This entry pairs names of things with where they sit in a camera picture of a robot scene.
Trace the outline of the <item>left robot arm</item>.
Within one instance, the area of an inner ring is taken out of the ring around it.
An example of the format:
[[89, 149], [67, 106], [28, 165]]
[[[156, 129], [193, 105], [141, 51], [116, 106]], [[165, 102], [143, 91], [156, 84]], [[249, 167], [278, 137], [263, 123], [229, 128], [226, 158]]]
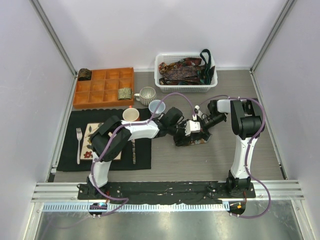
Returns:
[[93, 161], [87, 178], [88, 192], [100, 200], [107, 192], [108, 174], [112, 161], [123, 151], [127, 143], [139, 139], [156, 139], [171, 135], [186, 140], [192, 133], [192, 120], [181, 122], [182, 112], [172, 107], [160, 116], [142, 121], [121, 120], [109, 117], [89, 138]]

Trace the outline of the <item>orange grey floral tie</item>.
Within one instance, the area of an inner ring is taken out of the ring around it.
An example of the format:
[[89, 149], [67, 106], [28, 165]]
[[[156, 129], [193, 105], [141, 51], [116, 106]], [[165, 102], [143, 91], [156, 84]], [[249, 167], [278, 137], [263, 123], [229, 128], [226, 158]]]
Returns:
[[205, 144], [210, 140], [211, 136], [212, 136], [211, 133], [209, 133], [209, 134], [201, 133], [201, 132], [192, 133], [189, 136], [190, 139], [189, 139], [188, 145], [193, 146], [193, 145]]

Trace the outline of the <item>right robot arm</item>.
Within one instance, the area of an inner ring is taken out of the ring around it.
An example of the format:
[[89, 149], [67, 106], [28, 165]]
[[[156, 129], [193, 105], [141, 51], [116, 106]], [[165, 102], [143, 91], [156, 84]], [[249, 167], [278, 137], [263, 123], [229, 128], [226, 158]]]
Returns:
[[233, 164], [225, 182], [226, 193], [233, 198], [248, 192], [251, 187], [250, 167], [255, 144], [260, 133], [265, 129], [266, 113], [255, 98], [228, 98], [211, 100], [208, 104], [210, 115], [199, 115], [199, 107], [194, 109], [191, 120], [186, 122], [185, 136], [191, 137], [191, 142], [204, 140], [209, 128], [227, 120], [230, 115], [232, 132], [236, 145]]

